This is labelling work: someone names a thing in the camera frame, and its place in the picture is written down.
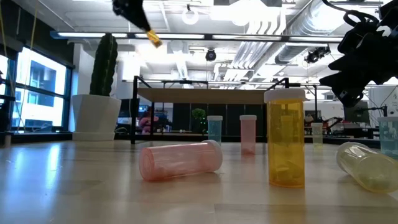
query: wooden table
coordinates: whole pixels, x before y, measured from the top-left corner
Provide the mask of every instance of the wooden table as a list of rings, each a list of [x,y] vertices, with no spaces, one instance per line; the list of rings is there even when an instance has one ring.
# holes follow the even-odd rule
[[[362,189],[338,146],[305,147],[305,189],[268,184],[266,148],[223,143],[215,173],[143,182],[139,151],[176,142],[54,142],[0,149],[0,223],[398,223],[398,193]]]

